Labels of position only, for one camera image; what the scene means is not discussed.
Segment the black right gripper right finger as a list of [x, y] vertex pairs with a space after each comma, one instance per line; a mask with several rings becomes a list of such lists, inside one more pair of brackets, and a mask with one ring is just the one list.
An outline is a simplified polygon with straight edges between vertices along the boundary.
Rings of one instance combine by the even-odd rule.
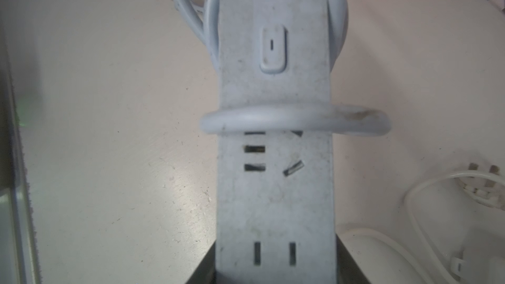
[[338, 284], [370, 284], [355, 259], [351, 256], [346, 246], [338, 235], [336, 237], [337, 249], [337, 283]]

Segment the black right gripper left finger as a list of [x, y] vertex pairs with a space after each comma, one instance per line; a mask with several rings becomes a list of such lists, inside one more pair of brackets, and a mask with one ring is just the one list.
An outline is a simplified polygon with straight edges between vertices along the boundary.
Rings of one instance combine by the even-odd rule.
[[216, 243], [207, 251], [186, 284], [216, 284]]

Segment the pale blue power strip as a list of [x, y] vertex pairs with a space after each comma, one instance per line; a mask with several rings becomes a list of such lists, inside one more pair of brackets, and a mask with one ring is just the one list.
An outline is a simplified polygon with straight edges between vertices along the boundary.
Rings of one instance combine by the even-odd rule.
[[[220, 0], [220, 107], [328, 103], [327, 0]], [[335, 283], [331, 134], [218, 138], [219, 283]]]

